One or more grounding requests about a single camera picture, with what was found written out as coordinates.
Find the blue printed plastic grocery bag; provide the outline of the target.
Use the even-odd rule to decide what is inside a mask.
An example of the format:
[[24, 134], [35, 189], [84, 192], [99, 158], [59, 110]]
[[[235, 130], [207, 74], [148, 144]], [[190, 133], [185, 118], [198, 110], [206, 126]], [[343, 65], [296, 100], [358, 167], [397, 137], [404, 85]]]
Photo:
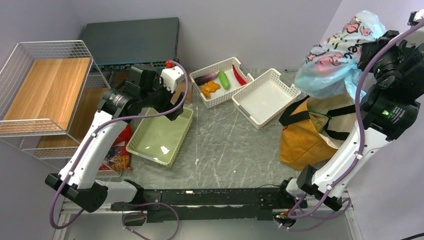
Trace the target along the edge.
[[314, 45], [297, 70], [294, 85], [319, 99], [341, 94], [356, 97], [362, 71], [358, 69], [362, 45], [386, 32], [379, 17], [367, 10], [357, 13], [337, 33]]

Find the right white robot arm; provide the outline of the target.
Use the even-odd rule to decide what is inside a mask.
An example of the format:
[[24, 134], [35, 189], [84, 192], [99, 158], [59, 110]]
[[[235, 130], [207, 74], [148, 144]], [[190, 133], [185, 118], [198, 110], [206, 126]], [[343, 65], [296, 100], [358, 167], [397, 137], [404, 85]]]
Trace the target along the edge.
[[279, 118], [280, 160], [299, 170], [284, 180], [276, 203], [296, 209], [312, 196], [334, 211], [354, 175], [418, 117], [424, 93], [424, 12], [413, 11], [410, 29], [387, 30], [362, 11], [310, 50], [294, 84], [305, 97]]

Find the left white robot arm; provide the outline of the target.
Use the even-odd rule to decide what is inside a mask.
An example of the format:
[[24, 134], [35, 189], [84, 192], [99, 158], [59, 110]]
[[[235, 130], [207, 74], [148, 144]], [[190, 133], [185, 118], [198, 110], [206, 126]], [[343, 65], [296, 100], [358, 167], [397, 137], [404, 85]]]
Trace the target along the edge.
[[145, 202], [139, 184], [131, 180], [105, 182], [97, 180], [96, 175], [119, 134], [131, 120], [143, 118], [144, 108], [153, 108], [156, 117], [171, 121], [182, 113], [185, 93], [172, 102], [180, 82], [190, 85], [187, 71], [176, 61], [170, 60], [163, 70], [144, 64], [132, 66], [128, 78], [102, 96], [91, 126], [69, 162], [59, 173], [46, 177], [45, 183], [55, 190], [50, 211], [55, 210], [59, 196], [89, 213], [106, 203], [139, 209]]

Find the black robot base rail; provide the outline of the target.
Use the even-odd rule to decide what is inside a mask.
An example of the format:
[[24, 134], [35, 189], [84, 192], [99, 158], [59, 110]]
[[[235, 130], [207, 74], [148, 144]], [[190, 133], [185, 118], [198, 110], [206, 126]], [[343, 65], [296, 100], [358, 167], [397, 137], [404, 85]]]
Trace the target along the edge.
[[271, 221], [273, 214], [294, 206], [294, 197], [280, 187], [146, 189], [138, 206], [113, 203], [113, 212], [146, 213], [148, 223], [180, 219]]

